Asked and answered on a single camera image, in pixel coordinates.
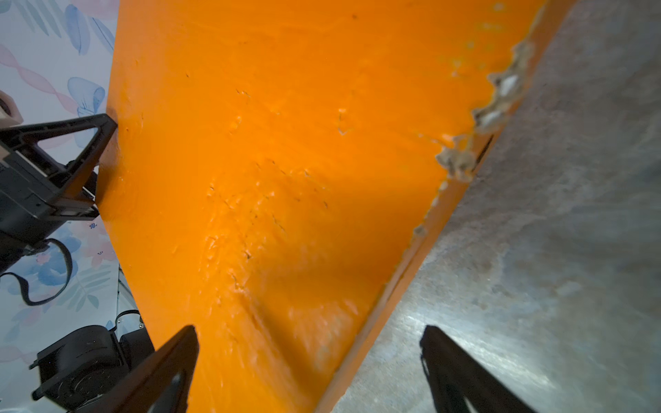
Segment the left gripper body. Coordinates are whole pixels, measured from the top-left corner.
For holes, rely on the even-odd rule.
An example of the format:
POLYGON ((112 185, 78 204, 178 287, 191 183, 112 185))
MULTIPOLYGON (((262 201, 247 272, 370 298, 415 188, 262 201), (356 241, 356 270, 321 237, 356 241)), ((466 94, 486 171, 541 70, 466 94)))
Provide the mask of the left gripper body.
POLYGON ((85 190, 82 201, 59 206, 58 189, 16 152, 1 151, 1 267, 48 248, 49 237, 67 221, 91 221, 99 211, 85 190))

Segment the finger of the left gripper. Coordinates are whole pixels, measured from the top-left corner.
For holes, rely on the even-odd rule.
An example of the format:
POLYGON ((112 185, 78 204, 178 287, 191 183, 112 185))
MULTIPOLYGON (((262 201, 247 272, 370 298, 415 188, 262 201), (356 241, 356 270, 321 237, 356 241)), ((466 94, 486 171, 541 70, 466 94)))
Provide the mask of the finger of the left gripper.
POLYGON ((116 122, 106 114, 5 128, 1 131, 1 148, 6 153, 1 156, 1 164, 25 172, 56 196, 76 199, 116 130, 116 122), (56 161, 39 146, 41 141, 88 130, 94 133, 92 139, 68 163, 56 161))

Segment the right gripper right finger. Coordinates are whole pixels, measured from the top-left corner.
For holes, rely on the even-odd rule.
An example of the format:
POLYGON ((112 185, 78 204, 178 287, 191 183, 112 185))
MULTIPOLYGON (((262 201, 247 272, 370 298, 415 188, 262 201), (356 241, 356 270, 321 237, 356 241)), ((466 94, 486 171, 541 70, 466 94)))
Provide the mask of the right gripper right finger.
POLYGON ((531 412, 439 327, 427 325, 420 360, 437 412, 531 412))

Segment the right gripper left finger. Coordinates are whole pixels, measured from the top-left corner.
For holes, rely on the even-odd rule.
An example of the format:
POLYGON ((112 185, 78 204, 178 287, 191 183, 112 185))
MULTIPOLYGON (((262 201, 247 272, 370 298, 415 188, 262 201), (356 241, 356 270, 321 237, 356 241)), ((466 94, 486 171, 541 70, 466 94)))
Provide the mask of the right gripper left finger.
POLYGON ((186 325, 108 393, 76 411, 184 413, 199 351, 196 329, 186 325))

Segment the orange shoebox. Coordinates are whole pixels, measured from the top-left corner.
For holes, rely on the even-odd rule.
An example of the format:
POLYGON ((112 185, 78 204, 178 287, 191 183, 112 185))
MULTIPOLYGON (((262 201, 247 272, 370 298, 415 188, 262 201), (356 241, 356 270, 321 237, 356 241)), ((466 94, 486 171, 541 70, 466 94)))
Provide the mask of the orange shoebox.
POLYGON ((328 412, 569 1, 123 1, 103 222, 192 412, 328 412))

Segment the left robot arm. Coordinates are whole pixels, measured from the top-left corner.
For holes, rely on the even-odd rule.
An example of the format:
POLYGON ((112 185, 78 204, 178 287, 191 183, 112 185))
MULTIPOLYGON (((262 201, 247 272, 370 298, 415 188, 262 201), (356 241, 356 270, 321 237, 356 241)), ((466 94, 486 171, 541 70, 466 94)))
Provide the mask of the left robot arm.
MULTIPOLYGON (((73 277, 72 252, 53 233, 68 221, 92 221, 96 207, 96 168, 117 129, 106 114, 91 115, 1 131, 1 271, 24 256, 54 247, 65 265, 65 281, 73 277), (93 136, 81 153, 60 163, 39 144, 69 134, 90 131, 93 136)), ((68 412, 90 404, 122 381, 137 356, 128 344, 102 326, 86 326, 40 351, 31 368, 39 370, 41 384, 34 400, 47 398, 68 412)))

